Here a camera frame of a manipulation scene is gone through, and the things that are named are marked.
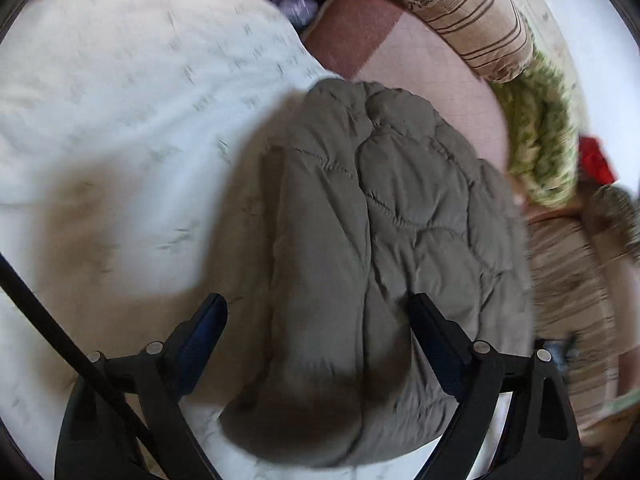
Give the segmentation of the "white leaf print duvet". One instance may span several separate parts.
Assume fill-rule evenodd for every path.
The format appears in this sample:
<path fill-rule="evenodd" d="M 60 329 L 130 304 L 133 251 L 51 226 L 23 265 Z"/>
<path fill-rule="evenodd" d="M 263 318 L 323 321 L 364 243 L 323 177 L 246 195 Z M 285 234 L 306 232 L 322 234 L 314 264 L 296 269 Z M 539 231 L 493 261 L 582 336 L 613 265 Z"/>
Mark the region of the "white leaf print duvet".
<path fill-rule="evenodd" d="M 86 356 L 231 320 L 181 406 L 227 479 L 303 478 L 218 417 L 266 317 L 260 162 L 329 72 L 267 0 L 29 0 L 1 45 L 1 251 Z"/>

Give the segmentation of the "green patterned blanket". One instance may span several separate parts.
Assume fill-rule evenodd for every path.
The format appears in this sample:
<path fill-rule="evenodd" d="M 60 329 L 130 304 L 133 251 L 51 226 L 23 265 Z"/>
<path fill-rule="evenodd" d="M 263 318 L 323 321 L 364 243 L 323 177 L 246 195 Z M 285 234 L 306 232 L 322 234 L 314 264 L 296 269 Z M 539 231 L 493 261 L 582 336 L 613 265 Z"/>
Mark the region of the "green patterned blanket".
<path fill-rule="evenodd" d="M 566 205 L 576 192 L 578 133 L 562 70 L 533 48 L 532 59 L 518 76 L 489 85 L 506 116 L 509 174 L 533 203 Z"/>

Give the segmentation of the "grey quilted puffer jacket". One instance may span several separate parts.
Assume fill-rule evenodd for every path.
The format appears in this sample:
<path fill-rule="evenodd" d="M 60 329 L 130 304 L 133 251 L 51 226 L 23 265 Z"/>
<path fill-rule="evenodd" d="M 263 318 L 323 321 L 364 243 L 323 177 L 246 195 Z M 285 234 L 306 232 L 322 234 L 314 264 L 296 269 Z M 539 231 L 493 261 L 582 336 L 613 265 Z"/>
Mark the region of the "grey quilted puffer jacket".
<path fill-rule="evenodd" d="M 411 335 L 423 292 L 471 338 L 525 356 L 534 307 L 512 188 L 427 100 L 325 79 L 264 157 L 267 362 L 224 409 L 262 460 L 367 465 L 439 437 L 456 401 Z"/>

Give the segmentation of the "grey checkered cloth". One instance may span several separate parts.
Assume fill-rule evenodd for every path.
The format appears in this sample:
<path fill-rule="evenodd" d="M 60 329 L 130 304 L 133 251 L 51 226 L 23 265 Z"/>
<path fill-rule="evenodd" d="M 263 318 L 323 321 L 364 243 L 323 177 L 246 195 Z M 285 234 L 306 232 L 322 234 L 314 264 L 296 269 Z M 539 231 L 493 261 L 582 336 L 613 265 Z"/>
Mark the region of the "grey checkered cloth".
<path fill-rule="evenodd" d="M 639 262 L 639 199 L 615 184 L 600 186 L 589 200 L 596 217 L 603 218 L 618 234 L 626 251 Z"/>

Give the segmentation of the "red cloth item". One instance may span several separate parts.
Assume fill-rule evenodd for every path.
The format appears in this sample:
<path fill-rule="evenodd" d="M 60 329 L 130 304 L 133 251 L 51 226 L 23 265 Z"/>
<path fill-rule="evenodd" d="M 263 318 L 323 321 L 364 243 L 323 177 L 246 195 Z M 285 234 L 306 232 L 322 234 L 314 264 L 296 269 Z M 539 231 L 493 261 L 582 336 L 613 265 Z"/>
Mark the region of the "red cloth item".
<path fill-rule="evenodd" d="M 579 138 L 579 166 L 586 178 L 598 185 L 611 185 L 617 180 L 599 140 L 593 136 Z"/>

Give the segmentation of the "striped floral pillow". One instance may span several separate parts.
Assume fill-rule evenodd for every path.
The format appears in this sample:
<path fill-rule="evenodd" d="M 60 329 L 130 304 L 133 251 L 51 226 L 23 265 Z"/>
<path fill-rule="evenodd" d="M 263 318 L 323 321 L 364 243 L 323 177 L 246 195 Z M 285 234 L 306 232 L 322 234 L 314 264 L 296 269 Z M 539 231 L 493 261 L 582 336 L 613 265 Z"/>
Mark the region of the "striped floral pillow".
<path fill-rule="evenodd" d="M 504 84 L 529 66 L 534 40 L 513 0 L 395 0 L 445 40 L 478 76 Z"/>

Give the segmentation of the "pink quilted mattress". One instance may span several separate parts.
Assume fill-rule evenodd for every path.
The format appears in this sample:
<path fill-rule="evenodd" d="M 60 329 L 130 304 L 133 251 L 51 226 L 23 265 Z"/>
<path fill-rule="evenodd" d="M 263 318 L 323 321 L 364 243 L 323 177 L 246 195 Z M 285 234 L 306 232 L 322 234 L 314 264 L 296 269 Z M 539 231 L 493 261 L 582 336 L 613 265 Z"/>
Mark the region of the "pink quilted mattress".
<path fill-rule="evenodd" d="M 488 83 L 436 32 L 392 0 L 328 0 L 304 45 L 327 70 L 430 101 L 480 157 L 508 166 L 509 136 Z"/>

